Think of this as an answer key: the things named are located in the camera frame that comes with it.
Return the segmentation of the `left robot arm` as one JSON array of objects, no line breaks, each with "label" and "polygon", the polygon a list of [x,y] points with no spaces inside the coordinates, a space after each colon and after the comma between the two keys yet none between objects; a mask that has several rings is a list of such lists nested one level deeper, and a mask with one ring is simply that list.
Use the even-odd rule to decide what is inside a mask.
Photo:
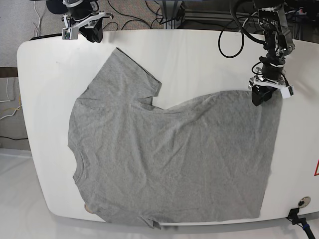
[{"label": "left robot arm", "polygon": [[265,37],[263,47],[267,50],[266,56],[259,58],[262,68],[252,67],[254,77],[249,82],[252,103],[259,106],[268,101],[276,90],[280,90],[284,99],[294,94],[294,88],[285,76],[284,66],[286,56],[294,51],[295,45],[286,19],[285,2],[254,0],[253,3]]}]

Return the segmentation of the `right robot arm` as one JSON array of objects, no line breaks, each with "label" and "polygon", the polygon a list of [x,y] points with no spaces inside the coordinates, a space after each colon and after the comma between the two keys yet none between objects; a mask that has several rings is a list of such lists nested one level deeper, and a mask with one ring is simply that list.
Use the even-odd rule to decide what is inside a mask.
[{"label": "right robot arm", "polygon": [[76,40],[81,34],[89,42],[100,43],[103,39],[103,19],[114,18],[113,14],[99,10],[96,0],[64,0],[62,3],[68,9],[63,16],[65,27],[62,29],[62,39]]}]

